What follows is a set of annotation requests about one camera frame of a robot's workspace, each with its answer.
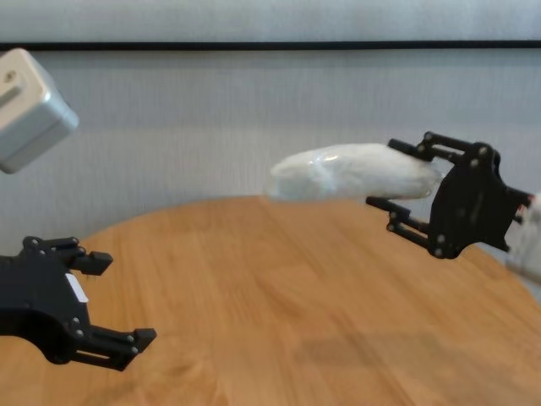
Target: wrapped object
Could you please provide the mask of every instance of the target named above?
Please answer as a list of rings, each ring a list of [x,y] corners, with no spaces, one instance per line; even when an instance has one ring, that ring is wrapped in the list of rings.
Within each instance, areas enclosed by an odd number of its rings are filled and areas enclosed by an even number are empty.
[[[265,193],[277,200],[418,199],[430,195],[441,179],[432,163],[386,145],[334,145],[276,164]]]

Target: wood grain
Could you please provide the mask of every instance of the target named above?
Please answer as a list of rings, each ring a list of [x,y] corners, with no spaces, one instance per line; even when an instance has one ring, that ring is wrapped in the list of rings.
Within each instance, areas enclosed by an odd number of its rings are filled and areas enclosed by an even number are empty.
[[[91,320],[158,338],[124,372],[0,339],[0,404],[540,405],[541,312],[479,249],[438,261],[352,201],[206,201],[87,248]]]

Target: white camera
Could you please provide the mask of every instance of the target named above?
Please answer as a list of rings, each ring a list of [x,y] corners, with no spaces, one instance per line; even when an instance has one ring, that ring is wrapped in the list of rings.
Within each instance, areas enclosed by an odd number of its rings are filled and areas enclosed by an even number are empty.
[[[19,171],[78,124],[52,77],[27,51],[0,57],[0,170]]]

